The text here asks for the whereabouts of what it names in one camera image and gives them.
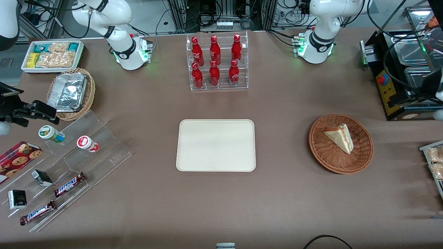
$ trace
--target red coca-cola bottle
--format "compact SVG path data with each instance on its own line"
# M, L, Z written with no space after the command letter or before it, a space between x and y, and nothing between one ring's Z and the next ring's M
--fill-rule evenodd
M232 44L232 59L240 61L241 60L241 43L240 35L234 35L234 44Z
M220 70L218 69L217 62L215 60L211 61L211 68L209 69L209 74L211 75L211 84L213 86L218 86L220 82Z
M203 74L198 68L198 64L196 62L192 63L192 79L194 80L195 87L203 87Z
M237 67L237 60L232 60L231 68L229 68L229 84L231 86L238 86L238 74L240 73Z
M220 45L217 42L217 36L211 36L211 48L209 49L211 52L211 60L214 60L219 66L222 63L222 52L220 50Z
M198 66L205 65L205 59L203 59L203 50L200 44L198 43L197 37L192 37L192 57L194 58L194 62L198 64Z

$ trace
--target red cookie box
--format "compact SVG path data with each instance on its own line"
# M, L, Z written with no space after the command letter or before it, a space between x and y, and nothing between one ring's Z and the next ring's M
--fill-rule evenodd
M24 141L0 156L0 184L42 154L42 149Z

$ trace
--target red emergency stop button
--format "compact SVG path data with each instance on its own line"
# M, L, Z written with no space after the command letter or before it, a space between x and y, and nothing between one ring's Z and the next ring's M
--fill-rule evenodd
M385 86L388 83L388 80L389 80L389 76L387 74L382 74L377 77L377 83L382 86Z

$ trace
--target acrylic display stand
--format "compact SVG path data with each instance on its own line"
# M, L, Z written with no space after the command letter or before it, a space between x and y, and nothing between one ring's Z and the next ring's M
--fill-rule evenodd
M238 69L240 70L238 76L238 85L232 87L229 84L229 68L231 67L232 53L231 48L234 43L234 35L240 35L240 43L242 46L241 50L241 60L238 62ZM249 86L249 75L248 75L248 33L247 32L235 32L235 33L217 33L218 44L221 48L221 64L218 66L220 69L220 83L218 86L213 86L211 84L211 79L209 75L209 69L211 68L210 61L210 47L211 47L211 35L213 34L195 34L188 35L186 42L186 52L188 59L188 71L189 71L189 82L191 91L198 90L232 90L232 89L247 89ZM192 63L194 58L192 57L192 43L191 38L196 36L198 38L198 43L203 49L203 58L205 59L205 65L200 67L203 73L203 88L195 87L194 81L192 79Z
M426 158L429 170L431 170L431 165L433 165L434 163L431 162L431 159L427 155L427 149L432 148L432 147L440 147L440 146L443 146L443 141L436 142L436 143L426 145L426 146L419 148L419 150L423 151L423 153L424 153L424 157ZM435 183L437 184L437 188L439 190L440 196L443 198L443 180L437 180L437 179L434 179L434 180L435 180Z
M32 161L24 168L24 173L17 178L9 179L10 183L3 183L2 185L5 186L2 186L3 188L0 190L0 197L3 199L2 206L7 209L9 209L8 191L26 191L27 207L22 210L11 210L9 215L9 217L17 219L18 226L20 217L48 204L50 200L55 200L58 206L57 210L24 226L30 232L41 230L132 155L106 127L106 122L92 111L74 121L62 132L65 134L63 142L57 144L50 140L45 141L40 146L43 154L36 159L40 161ZM91 137L94 142L100 145L100 149L91 153L78 148L77 139L82 135ZM49 187L37 185L31 175L35 169L45 171L54 183ZM66 194L56 198L54 190L69 182L80 172L83 172L87 179Z

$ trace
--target foil container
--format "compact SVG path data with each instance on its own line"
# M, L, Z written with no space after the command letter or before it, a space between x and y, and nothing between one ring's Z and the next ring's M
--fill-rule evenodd
M87 81L87 76L82 73L57 76L48 99L48 105L54 107L57 112L80 111Z

